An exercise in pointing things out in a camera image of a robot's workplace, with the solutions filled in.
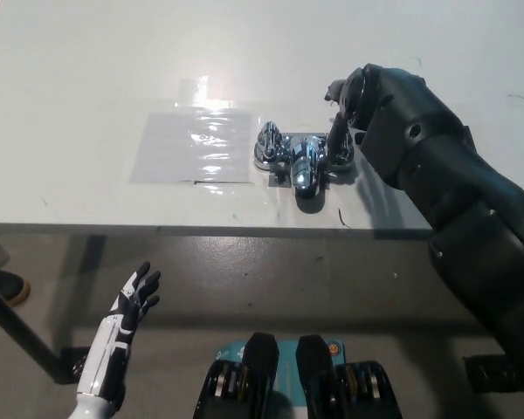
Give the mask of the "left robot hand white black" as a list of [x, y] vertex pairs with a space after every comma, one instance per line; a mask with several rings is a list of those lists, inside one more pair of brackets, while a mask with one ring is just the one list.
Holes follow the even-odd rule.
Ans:
[[124, 386], [134, 336], [148, 311], [155, 306], [161, 273], [150, 263], [134, 271], [100, 322], [86, 357], [77, 391], [114, 402]]

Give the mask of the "right robot hand black grey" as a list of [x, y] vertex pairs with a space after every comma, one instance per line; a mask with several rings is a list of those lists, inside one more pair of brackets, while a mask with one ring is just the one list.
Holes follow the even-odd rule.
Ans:
[[327, 148], [331, 154], [340, 154], [348, 134], [348, 80], [337, 79], [327, 88], [324, 96], [326, 102], [334, 102], [339, 106], [339, 111], [334, 117], [332, 127], [327, 135]]

